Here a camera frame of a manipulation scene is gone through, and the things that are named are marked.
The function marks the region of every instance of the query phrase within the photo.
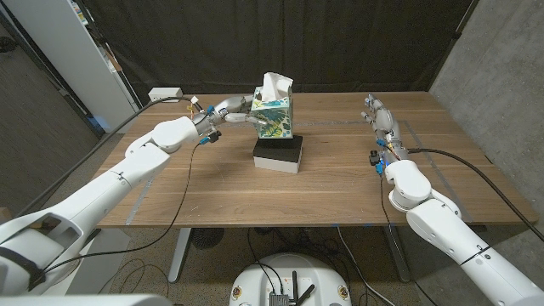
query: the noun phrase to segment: table top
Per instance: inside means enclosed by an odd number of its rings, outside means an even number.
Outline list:
[[[513,188],[429,93],[375,93],[399,121],[406,148],[446,150],[479,167],[526,218],[538,214]],[[202,106],[232,96],[199,95]],[[224,124],[213,144],[195,150],[189,188],[176,227],[385,225],[380,180],[368,162],[376,150],[374,133],[363,122],[365,93],[294,93],[293,132],[303,136],[298,174],[253,164],[258,139],[253,126]],[[122,160],[135,139],[166,120],[188,116],[188,103],[159,104],[139,116],[96,176]],[[99,227],[165,227],[181,202],[193,144],[172,154],[167,168],[148,184],[135,187]],[[412,160],[433,187],[454,200],[470,224],[518,224],[518,217],[476,173],[447,156],[414,154]],[[385,209],[392,223],[407,224],[388,202],[393,188],[385,182]]]

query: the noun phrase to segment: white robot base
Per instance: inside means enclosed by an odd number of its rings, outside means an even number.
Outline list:
[[[315,258],[296,253],[279,253],[259,262],[274,284],[275,294],[263,269],[254,263],[236,278],[230,293],[230,306],[351,305],[348,287],[342,276]],[[272,267],[280,278],[265,265]]]

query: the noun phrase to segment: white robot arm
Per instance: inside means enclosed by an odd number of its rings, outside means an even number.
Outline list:
[[[66,275],[70,264],[44,270],[78,256],[99,221],[162,171],[182,144],[200,136],[201,145],[215,142],[221,135],[216,126],[224,121],[267,124],[245,114],[251,103],[252,96],[233,97],[204,111],[193,101],[200,111],[193,121],[184,116],[159,123],[128,146],[124,160],[61,203],[0,225],[0,295],[41,294]]]
[[[494,305],[541,304],[544,292],[479,238],[462,221],[457,205],[433,190],[416,163],[408,159],[399,124],[390,110],[372,94],[365,104],[376,119],[365,112],[361,115],[372,125],[377,143],[385,149],[381,155],[371,153],[371,164],[384,164],[385,177],[394,184],[389,201],[406,213],[410,227],[455,260]]]

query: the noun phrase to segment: patterned tissue box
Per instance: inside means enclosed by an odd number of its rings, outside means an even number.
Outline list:
[[[263,102],[262,87],[255,88],[251,116],[269,122],[263,126],[254,124],[260,139],[292,139],[292,95],[289,87],[288,95],[276,101]]]

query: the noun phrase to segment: power strip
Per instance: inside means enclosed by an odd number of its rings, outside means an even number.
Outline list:
[[[181,88],[153,88],[148,93],[151,101],[168,98],[168,97],[181,97],[183,96],[183,94],[184,93],[181,91]],[[179,102],[179,100],[171,99],[164,102]]]

